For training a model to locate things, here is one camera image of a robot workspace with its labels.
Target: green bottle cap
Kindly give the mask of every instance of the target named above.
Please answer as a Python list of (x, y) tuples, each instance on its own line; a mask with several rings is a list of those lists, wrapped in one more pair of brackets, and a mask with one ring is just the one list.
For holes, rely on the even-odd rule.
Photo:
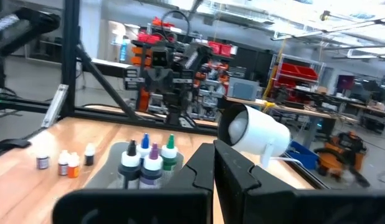
[(166, 145), (168, 149), (174, 149), (174, 135), (171, 134), (168, 139), (168, 144)]

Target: blue bottle cap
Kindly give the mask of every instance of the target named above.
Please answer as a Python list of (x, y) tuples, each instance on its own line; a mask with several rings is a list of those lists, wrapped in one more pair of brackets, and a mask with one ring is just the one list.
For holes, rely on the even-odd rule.
[(144, 138), (143, 138), (143, 140), (141, 140), (141, 147), (143, 149), (150, 148), (150, 137), (148, 136), (148, 133), (144, 134)]

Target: orange shop vacuum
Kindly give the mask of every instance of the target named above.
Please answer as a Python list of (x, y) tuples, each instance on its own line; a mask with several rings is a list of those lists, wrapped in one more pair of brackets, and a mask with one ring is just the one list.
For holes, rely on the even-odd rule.
[(370, 186), (360, 174), (367, 148), (355, 133), (339, 133), (326, 142), (324, 148), (315, 149), (314, 153), (319, 155), (317, 172), (320, 175), (330, 173), (339, 181), (343, 172), (347, 171), (351, 172), (360, 186)]

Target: purple bottle cap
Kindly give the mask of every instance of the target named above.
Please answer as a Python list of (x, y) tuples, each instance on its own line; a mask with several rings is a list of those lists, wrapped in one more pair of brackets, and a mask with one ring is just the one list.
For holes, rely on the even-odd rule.
[(141, 147), (143, 149), (150, 148), (150, 137), (148, 136), (148, 133), (144, 134), (143, 140), (141, 140)]
[(150, 159), (153, 159), (153, 160), (158, 159), (158, 155), (159, 155), (158, 144), (154, 143), (150, 151)]

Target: black bottle cap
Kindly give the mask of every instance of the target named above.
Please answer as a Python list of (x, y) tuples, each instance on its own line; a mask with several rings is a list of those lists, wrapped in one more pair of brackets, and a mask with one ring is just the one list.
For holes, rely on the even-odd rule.
[(136, 155), (136, 141), (131, 140), (128, 147), (128, 156), (135, 156)]

